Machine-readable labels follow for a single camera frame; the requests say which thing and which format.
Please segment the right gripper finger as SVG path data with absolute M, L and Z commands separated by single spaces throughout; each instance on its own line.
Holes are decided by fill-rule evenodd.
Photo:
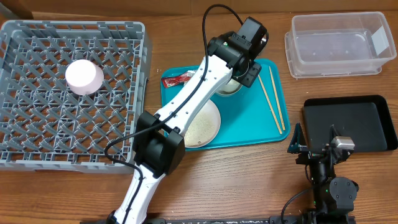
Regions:
M 308 146 L 300 123 L 295 125 L 294 134 L 287 152 L 291 154 L 308 152 Z
M 337 131 L 334 124 L 330 126 L 329 138 L 329 146 L 336 146 L 340 140 L 340 133 Z

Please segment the grey bowl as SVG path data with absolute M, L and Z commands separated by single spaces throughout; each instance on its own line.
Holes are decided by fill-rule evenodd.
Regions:
M 228 97 L 230 95 L 235 94 L 238 92 L 242 87 L 242 84 L 239 82 L 231 79 L 227 84 L 222 85 L 217 91 L 216 94 L 223 96 L 223 97 Z

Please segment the small pink-white bowl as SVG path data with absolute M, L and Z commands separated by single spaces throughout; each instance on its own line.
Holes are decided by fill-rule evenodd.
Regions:
M 101 88 L 104 73 L 93 62 L 80 59 L 67 67 L 65 78 L 72 92 L 77 95 L 90 95 Z

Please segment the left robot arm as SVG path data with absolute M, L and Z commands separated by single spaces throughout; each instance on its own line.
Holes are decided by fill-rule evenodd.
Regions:
M 160 181 L 171 174 L 185 154 L 184 135 L 207 101 L 230 80 L 249 88 L 261 71 L 255 58 L 267 44 L 267 29 L 248 17 L 237 31 L 205 41 L 205 57 L 195 74 L 177 95 L 155 114 L 143 112 L 136 131 L 110 142 L 112 147 L 133 140 L 132 182 L 122 205 L 107 223 L 143 223 Z

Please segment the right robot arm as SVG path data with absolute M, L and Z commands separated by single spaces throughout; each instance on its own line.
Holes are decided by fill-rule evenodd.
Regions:
M 329 143 L 320 152 L 313 152 L 307 146 L 300 123 L 297 123 L 287 152 L 298 155 L 296 163 L 305 166 L 305 175 L 311 187 L 286 202 L 280 213 L 281 222 L 354 223 L 354 217 L 349 217 L 348 214 L 354 210 L 359 185 L 335 174 L 335 165 L 346 161 L 354 153 L 353 140 L 340 136 L 335 127 L 330 126 Z M 287 206 L 308 192 L 313 192 L 314 207 L 297 217 L 285 218 Z

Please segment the left wooden chopstick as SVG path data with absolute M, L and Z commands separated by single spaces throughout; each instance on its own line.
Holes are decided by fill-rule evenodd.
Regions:
M 259 79 L 259 82 L 260 82 L 260 84 L 261 84 L 261 87 L 262 87 L 262 90 L 263 90 L 263 92 L 264 92 L 264 95 L 265 95 L 265 97 L 266 97 L 267 103 L 268 103 L 268 105 L 269 105 L 269 108 L 270 108 L 271 114 L 272 114 L 272 116 L 273 116 L 275 125 L 277 126 L 278 132 L 279 132 L 279 134 L 282 134 L 282 130 L 281 130 L 281 128 L 280 128 L 279 121 L 278 121 L 277 118 L 276 118 L 274 109 L 273 109 L 273 107 L 272 107 L 272 103 L 271 103 L 271 101 L 270 101 L 270 99 L 269 99 L 269 96 L 268 96 L 268 94 L 267 94 L 267 90 L 266 90 L 266 88 L 265 88 L 265 86 L 264 86 L 264 83 L 263 83 L 262 78 L 261 78 L 260 75 L 258 75 L 258 79 Z

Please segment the black plastic tray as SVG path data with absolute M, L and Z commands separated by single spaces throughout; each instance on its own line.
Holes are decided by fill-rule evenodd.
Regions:
M 397 134 L 381 95 L 308 99 L 302 115 L 307 143 L 314 151 L 330 142 L 331 126 L 353 140 L 356 153 L 397 149 Z

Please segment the teal plastic tray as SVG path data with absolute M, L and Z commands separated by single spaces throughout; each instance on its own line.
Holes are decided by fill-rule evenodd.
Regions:
M 256 62 L 262 67 L 259 75 L 262 78 L 282 130 L 269 73 L 269 67 L 272 69 L 285 131 L 282 130 L 282 134 L 279 134 L 259 79 L 256 79 L 252 87 L 246 88 L 244 86 L 231 96 L 223 97 L 215 94 L 211 97 L 211 101 L 220 111 L 221 127 L 214 140 L 205 146 L 197 148 L 198 151 L 283 141 L 289 135 L 289 115 L 277 65 L 273 61 L 263 58 L 257 59 Z

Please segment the clear plastic bin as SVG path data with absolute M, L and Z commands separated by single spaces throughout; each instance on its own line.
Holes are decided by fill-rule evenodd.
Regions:
M 376 75 L 397 57 L 381 12 L 294 16 L 284 41 L 294 78 Z

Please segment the large white dirty plate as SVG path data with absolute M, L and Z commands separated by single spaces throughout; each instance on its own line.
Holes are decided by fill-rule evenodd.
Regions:
M 185 133 L 185 147 L 199 148 L 207 145 L 216 137 L 220 127 L 220 111 L 211 100 L 208 100 Z

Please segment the red snack wrapper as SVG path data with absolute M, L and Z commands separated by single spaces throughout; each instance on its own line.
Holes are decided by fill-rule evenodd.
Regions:
M 161 82 L 164 88 L 170 88 L 173 86 L 177 86 L 181 83 L 188 82 L 191 79 L 191 77 L 194 76 L 195 73 L 196 73 L 195 70 L 188 70 L 185 73 L 182 73 L 174 77 L 163 77 L 161 78 Z

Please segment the grey plastic dish rack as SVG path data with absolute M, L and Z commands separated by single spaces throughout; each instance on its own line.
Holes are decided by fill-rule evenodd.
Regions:
M 152 44 L 133 21 L 6 21 L 1 27 L 1 169 L 128 173 Z M 77 95 L 65 73 L 85 59 L 101 88 Z

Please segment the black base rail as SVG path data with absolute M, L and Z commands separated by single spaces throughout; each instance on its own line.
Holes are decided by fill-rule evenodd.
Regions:
M 304 223 L 299 216 L 286 216 L 284 223 Z M 80 224 L 105 224 L 106 220 L 80 222 Z M 271 216 L 262 219 L 224 219 L 224 220 L 166 220 L 164 218 L 146 219 L 143 224 L 277 224 L 282 223 L 280 216 Z M 354 217 L 348 217 L 349 224 L 356 224 Z

